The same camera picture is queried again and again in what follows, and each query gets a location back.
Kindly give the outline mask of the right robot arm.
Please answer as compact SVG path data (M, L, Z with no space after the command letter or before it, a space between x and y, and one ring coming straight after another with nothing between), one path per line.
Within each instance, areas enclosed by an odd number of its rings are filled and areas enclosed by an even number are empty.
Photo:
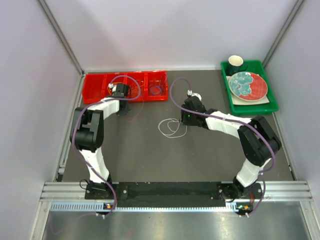
M185 126L197 126L218 131L239 139L245 156L244 163L232 184L221 191L228 200L245 198L252 191L265 165L273 161L282 144L263 116L236 117L216 109L206 109L198 93L187 91L187 99L181 105L180 122Z

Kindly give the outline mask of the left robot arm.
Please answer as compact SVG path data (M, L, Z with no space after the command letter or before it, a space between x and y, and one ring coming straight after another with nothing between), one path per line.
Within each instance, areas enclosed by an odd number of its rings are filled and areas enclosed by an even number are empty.
M122 115L129 111L126 100L131 95L131 88L123 83L111 85L111 95L87 107L74 110L70 142L89 171L86 180L85 199L102 200L114 197L114 187L110 172L106 167L102 144L104 141L104 120L112 114Z

